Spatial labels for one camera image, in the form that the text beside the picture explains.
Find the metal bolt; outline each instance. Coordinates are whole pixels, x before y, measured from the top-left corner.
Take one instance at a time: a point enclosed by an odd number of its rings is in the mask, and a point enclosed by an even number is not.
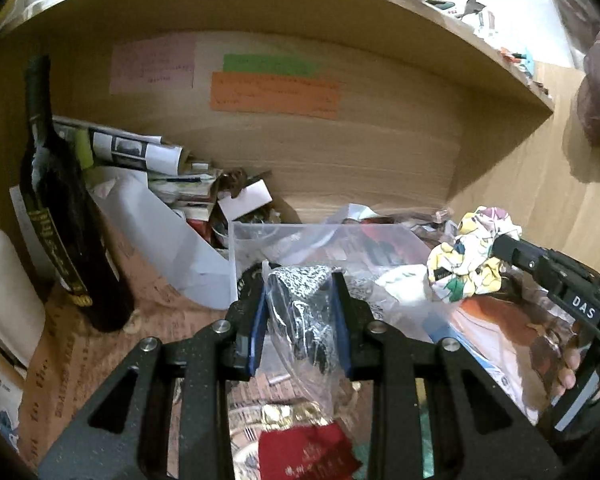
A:
[[[218,321],[215,321],[213,325],[211,325],[211,328],[213,328],[214,332],[217,334],[224,334],[231,330],[231,323],[225,319],[218,319]]]
[[[366,326],[366,328],[372,334],[383,334],[386,332],[386,325],[383,321],[372,321]]]
[[[460,349],[460,343],[458,339],[454,339],[452,337],[445,337],[442,340],[442,348],[444,348],[447,352],[455,352]]]
[[[143,352],[150,352],[151,350],[155,350],[158,346],[158,340],[155,337],[145,337],[140,342],[140,349]]]

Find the orange sticky note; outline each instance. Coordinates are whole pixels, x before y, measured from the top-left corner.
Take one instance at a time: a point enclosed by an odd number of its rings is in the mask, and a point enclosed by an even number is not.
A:
[[[213,72],[211,109],[221,112],[279,112],[337,119],[340,85],[326,79]]]

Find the pink sticky note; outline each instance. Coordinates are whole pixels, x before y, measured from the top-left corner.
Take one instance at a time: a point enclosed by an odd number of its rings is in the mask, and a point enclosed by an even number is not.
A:
[[[195,33],[179,32],[115,45],[109,93],[192,88],[195,42]]]

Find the white envelope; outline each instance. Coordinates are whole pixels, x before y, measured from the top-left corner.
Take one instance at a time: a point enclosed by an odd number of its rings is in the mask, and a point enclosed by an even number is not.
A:
[[[229,308],[229,262],[145,185],[126,176],[104,198],[92,197],[177,291],[209,308]]]

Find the red paper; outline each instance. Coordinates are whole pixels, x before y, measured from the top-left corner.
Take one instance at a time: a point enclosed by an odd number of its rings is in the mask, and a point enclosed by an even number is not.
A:
[[[348,480],[360,467],[340,426],[307,426],[260,435],[261,480]]]
[[[193,227],[196,232],[205,239],[205,242],[211,245],[211,225],[209,222],[204,222],[202,220],[193,220],[191,218],[187,218],[187,224]]]

